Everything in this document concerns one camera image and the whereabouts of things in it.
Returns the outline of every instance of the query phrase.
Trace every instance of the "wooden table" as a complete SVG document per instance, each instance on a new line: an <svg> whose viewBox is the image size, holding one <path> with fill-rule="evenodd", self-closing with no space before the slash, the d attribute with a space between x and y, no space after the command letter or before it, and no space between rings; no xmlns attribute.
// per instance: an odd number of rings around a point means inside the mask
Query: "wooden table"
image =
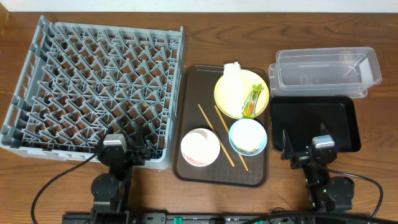
<svg viewBox="0 0 398 224"><path fill-rule="evenodd" d="M21 72L37 21L42 13L16 13L0 43L0 122ZM398 220L398 14L185 14L185 13L44 13L52 22L76 22L187 32L185 65L223 65L268 71L275 54L284 49L372 47L383 81L369 95L355 99L362 149L339 154L330 167L365 175L384 188L380 218ZM0 223L31 223L30 206L52 177L78 162L22 158L0 150ZM269 178L258 189L182 182L166 170L134 169L131 208L170 213L267 213L274 207L303 210L309 206L302 170L270 151ZM36 209L40 223L60 223L65 212L88 212L93 206L90 186L102 164L89 163L53 183ZM355 181L354 213L371 213L377 187Z"/></svg>

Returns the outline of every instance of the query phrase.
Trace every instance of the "clear plastic container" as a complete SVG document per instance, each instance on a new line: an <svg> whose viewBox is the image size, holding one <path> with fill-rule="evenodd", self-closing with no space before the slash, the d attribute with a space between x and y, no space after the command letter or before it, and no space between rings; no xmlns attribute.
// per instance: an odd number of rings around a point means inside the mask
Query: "clear plastic container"
<svg viewBox="0 0 398 224"><path fill-rule="evenodd" d="M382 80L370 47L281 50L269 77L272 96L365 97Z"/></svg>

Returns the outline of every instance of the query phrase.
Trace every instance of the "white background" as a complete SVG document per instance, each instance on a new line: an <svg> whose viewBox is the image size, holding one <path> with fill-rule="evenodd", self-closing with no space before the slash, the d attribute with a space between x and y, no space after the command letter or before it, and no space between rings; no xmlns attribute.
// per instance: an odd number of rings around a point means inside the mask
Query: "white background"
<svg viewBox="0 0 398 224"><path fill-rule="evenodd" d="M398 0L0 0L10 12L398 12Z"/></svg>

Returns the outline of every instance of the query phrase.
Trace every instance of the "pair of chopsticks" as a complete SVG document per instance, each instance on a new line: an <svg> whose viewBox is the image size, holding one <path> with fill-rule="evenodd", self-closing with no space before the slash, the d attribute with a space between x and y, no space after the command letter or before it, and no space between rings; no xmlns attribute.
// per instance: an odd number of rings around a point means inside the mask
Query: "pair of chopsticks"
<svg viewBox="0 0 398 224"><path fill-rule="evenodd" d="M219 140L219 142L220 142L221 148L223 149L223 151L224 151L226 157L228 158L229 162L231 163L232 167L235 167L235 163L232 161L231 157L229 156L227 150L225 149L223 143L221 142L220 137L218 137L216 131L215 131L214 128L213 128L213 125L211 125L209 119L207 118L207 116L206 116L204 110L201 108L201 106L200 106L199 104L198 104L198 106L199 106L199 109L200 109L201 113L202 113L203 116L205 117L205 119L206 119L208 125L210 126L211 130L212 130L212 131L214 132L214 134L217 136L217 138L218 138L218 140ZM223 123L226 132L229 134L229 129L228 129L228 127L227 127L227 125L226 125L226 123L225 123L225 121L224 121L224 119L223 119L223 117L222 117L222 115L221 115L221 113L220 113L220 111L219 111L217 105L214 105L214 108L216 109L216 111L217 111L217 113L218 113L218 116L220 117L221 122ZM242 155L239 154L239 157L240 157L241 160L242 160L242 163L243 163L243 165L244 165L244 168L246 168L246 170L249 171L249 169L248 169L246 163L245 163L244 160L243 160Z"/></svg>

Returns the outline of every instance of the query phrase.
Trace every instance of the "brown tray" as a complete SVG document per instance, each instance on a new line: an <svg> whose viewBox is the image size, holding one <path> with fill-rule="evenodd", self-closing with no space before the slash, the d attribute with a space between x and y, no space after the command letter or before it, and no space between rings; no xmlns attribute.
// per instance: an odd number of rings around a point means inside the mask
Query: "brown tray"
<svg viewBox="0 0 398 224"><path fill-rule="evenodd" d="M212 184L234 185L241 187L260 187L268 178L268 145L256 156L243 156L249 171L243 166L238 153L236 153L228 140L228 134L214 108L214 87L218 79L223 75L223 67L194 65L183 75L178 103L178 123L174 142L174 155L172 169L174 175L186 181L204 182ZM260 70L250 71L258 74L269 86L269 79L265 72ZM184 135L195 128L207 128L198 104L203 108L210 122L214 126L218 136L231 156L235 167L232 167L222 149L214 163L206 167L190 165L182 157L180 143ZM223 114L225 123L230 128L236 121ZM267 130L269 136L269 106L256 120Z"/></svg>

